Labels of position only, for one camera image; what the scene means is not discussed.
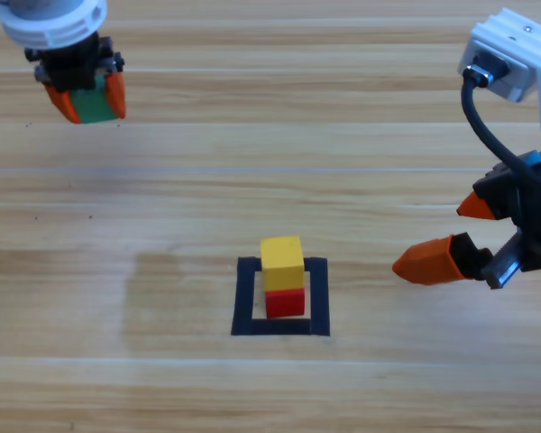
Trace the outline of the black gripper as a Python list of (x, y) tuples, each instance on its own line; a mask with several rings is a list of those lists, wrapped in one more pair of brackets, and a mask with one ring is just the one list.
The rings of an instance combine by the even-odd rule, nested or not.
[(124, 59), (114, 51), (110, 37), (93, 33), (83, 41), (55, 50), (24, 49), (29, 62), (37, 62), (34, 77), (44, 84), (51, 103), (72, 124), (81, 124), (72, 90), (91, 90), (96, 78), (105, 78), (105, 97), (119, 119), (126, 117)]
[(516, 233), (496, 253), (477, 248), (466, 233), (414, 244), (393, 263), (393, 272), (426, 286), (465, 277), (501, 289), (518, 271), (541, 270), (541, 188), (507, 165), (500, 162), (477, 180), (456, 213), (483, 220), (510, 219)]

